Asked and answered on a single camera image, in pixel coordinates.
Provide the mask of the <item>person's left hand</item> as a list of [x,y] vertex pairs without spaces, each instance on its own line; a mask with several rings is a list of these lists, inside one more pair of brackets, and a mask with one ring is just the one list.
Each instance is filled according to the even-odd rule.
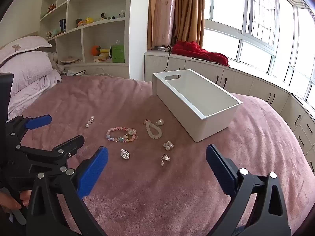
[[[32,191],[22,191],[20,193],[20,200],[22,201],[22,204],[25,207],[28,207],[29,201],[31,199],[31,193]],[[19,204],[16,199],[12,198],[8,194],[1,191],[0,193],[0,204],[1,207],[4,209],[4,211],[9,210],[20,210],[22,208],[22,205]]]

